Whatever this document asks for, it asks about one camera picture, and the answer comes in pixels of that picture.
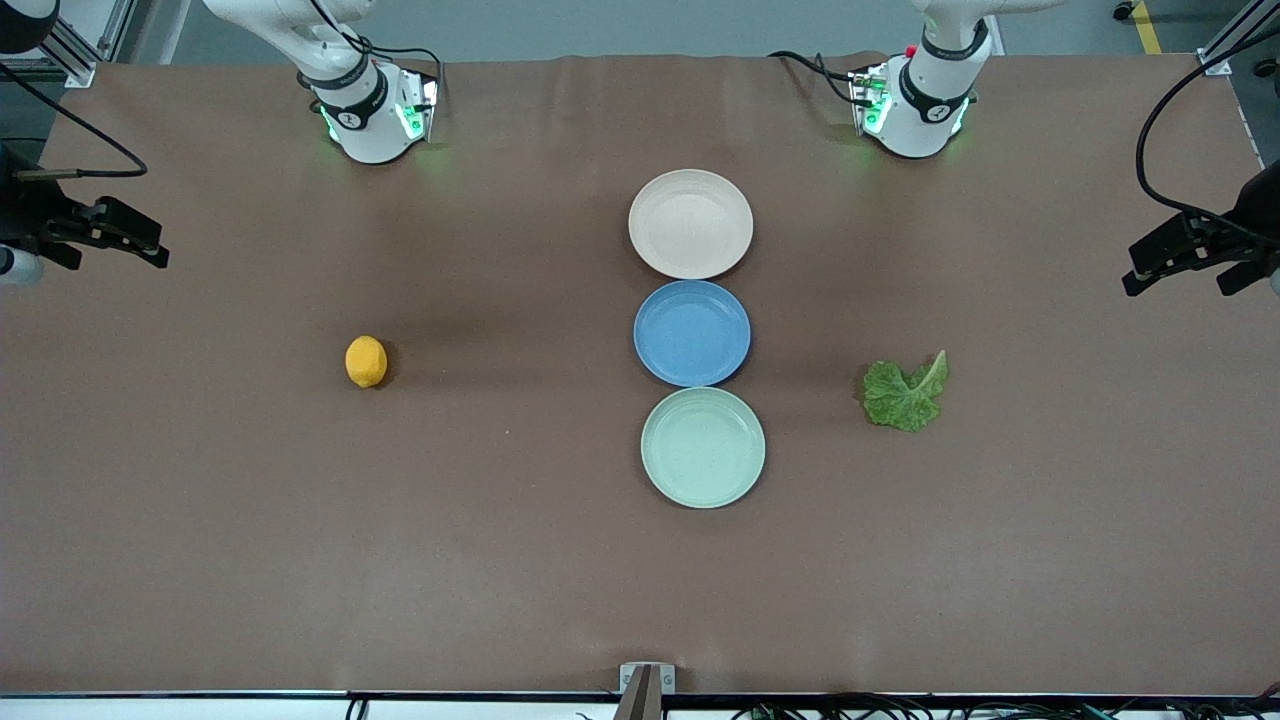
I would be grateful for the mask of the aluminium frame profile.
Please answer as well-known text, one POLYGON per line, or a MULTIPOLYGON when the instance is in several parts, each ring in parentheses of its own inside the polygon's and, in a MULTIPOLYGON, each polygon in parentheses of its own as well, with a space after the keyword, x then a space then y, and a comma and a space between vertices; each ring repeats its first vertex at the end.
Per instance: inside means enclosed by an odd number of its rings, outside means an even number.
POLYGON ((1229 58, 1236 47, 1258 36, 1280 17, 1280 0, 1245 0, 1242 9, 1210 40, 1196 50, 1207 76, 1230 76, 1229 58))
POLYGON ((88 88, 97 65, 115 61, 140 0, 58 0, 58 18, 41 55, 64 74, 65 88, 88 88))

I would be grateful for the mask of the table cover sheet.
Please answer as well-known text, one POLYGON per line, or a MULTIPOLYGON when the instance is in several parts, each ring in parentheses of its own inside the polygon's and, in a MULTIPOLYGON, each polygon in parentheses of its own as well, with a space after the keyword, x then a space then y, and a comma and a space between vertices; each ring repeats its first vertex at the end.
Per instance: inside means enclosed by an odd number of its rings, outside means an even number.
POLYGON ((1254 694, 1280 679, 1280 299, 1129 299, 1133 143, 1190 56, 998 56, 904 161, 777 59, 452 67, 433 142, 351 161, 284 65, 99 72, 67 105, 156 218, 0 291, 0 691, 1254 694), (667 393, 628 206, 713 170, 762 478, 654 489, 667 393), (390 365, 347 377, 370 334, 390 365), (861 378, 945 351, 940 415, 861 378))

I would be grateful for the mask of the pale green round plate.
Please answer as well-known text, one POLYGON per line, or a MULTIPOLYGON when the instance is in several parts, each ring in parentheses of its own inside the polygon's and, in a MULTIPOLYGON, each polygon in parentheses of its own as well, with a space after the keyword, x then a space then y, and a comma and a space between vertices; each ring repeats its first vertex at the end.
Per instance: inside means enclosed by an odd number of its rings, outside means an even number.
POLYGON ((716 387, 678 389, 650 410, 640 457, 650 483, 669 501, 686 509, 722 509, 759 482, 765 432, 737 395, 716 387))

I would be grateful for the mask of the yellow lemon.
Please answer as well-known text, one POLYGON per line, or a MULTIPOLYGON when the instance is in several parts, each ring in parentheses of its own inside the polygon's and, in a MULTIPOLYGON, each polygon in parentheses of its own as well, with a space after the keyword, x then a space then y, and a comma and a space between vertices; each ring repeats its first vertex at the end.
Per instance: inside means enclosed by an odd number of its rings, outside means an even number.
POLYGON ((349 380, 366 389, 379 386, 387 378, 390 360, 384 343, 362 334, 352 340, 344 355, 344 368, 349 380))

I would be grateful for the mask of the blue round plate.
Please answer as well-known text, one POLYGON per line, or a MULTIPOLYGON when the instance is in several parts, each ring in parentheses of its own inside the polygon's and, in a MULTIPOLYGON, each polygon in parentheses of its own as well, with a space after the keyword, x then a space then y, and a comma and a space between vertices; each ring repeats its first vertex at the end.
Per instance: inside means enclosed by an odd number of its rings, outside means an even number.
POLYGON ((709 281, 672 281, 653 291, 634 319, 640 363, 680 388, 717 386, 748 360, 753 329, 746 307, 709 281))

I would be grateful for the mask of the beige round plate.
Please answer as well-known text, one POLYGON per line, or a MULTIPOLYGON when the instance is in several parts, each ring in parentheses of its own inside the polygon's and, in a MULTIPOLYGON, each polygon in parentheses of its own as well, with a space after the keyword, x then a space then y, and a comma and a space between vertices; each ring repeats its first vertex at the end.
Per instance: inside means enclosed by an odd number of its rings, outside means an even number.
POLYGON ((755 234, 753 208, 730 179, 677 169, 645 183, 628 209, 634 250, 654 272, 704 281, 733 269, 755 234))

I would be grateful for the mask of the green lettuce leaf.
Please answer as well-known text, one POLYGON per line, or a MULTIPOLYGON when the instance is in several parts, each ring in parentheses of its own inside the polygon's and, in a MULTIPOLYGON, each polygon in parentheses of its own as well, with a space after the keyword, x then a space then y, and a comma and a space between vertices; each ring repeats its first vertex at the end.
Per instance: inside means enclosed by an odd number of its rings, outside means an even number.
POLYGON ((914 372, 890 361, 870 364, 861 378, 861 405, 868 420, 908 433, 922 430, 941 413, 938 398, 948 374, 945 351, 914 372))

